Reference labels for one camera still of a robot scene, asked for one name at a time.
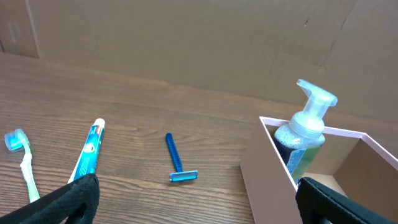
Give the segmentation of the green white toothbrush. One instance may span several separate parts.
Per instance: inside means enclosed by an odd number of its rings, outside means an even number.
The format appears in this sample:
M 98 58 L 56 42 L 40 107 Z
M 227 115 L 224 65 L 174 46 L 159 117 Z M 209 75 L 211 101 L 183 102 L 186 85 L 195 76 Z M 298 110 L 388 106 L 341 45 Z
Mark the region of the green white toothbrush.
M 24 157 L 20 164 L 23 178 L 27 184 L 29 202 L 32 203 L 40 198 L 32 172 L 32 153 L 28 137 L 22 129 L 4 135 L 4 142 L 10 152 L 24 151 Z

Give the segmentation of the teal toothpaste tube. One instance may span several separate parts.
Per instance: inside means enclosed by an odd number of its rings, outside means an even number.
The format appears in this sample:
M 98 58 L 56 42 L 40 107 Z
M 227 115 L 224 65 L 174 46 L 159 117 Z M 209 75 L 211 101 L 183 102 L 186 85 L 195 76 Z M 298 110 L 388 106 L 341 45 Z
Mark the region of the teal toothpaste tube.
M 88 137 L 68 183 L 71 183 L 86 174 L 94 174 L 96 172 L 104 131 L 105 120 L 102 118 L 96 119 L 89 130 Z

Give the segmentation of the clear soap pump bottle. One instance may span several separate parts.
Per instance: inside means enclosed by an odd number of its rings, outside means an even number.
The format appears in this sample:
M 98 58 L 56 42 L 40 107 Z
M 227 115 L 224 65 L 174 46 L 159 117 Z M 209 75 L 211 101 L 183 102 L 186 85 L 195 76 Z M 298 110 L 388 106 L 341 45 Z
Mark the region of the clear soap pump bottle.
M 294 182 L 303 177 L 325 143 L 323 117 L 338 102 L 335 95 L 306 80 L 299 79 L 297 85 L 305 92 L 308 101 L 302 111 L 277 129 L 273 137 Z

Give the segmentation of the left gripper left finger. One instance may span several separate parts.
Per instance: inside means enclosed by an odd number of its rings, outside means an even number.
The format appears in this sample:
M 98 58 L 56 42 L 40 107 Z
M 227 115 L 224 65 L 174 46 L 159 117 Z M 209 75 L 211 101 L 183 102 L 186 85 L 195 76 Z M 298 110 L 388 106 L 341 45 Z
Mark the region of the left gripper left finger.
M 99 180 L 95 174 L 86 174 L 1 217 L 1 223 L 92 223 L 99 201 Z

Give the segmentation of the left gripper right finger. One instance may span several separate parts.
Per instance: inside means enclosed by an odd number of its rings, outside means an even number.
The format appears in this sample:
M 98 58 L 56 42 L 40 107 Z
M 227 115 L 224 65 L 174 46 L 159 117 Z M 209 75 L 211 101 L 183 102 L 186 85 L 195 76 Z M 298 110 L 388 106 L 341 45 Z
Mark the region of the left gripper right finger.
M 295 200 L 303 224 L 391 223 L 390 220 L 310 177 L 299 180 Z

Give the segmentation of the blue disposable razor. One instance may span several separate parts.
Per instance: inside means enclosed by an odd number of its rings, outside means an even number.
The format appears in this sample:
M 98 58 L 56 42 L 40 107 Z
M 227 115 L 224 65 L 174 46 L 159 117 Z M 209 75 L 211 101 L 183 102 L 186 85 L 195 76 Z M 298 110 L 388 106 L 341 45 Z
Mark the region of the blue disposable razor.
M 171 160 L 175 167 L 175 172 L 169 175 L 171 182 L 185 182 L 196 180 L 198 178 L 198 171 L 184 171 L 182 160 L 180 158 L 178 149 L 176 147 L 174 138 L 171 133 L 165 135 L 165 140 L 169 149 Z

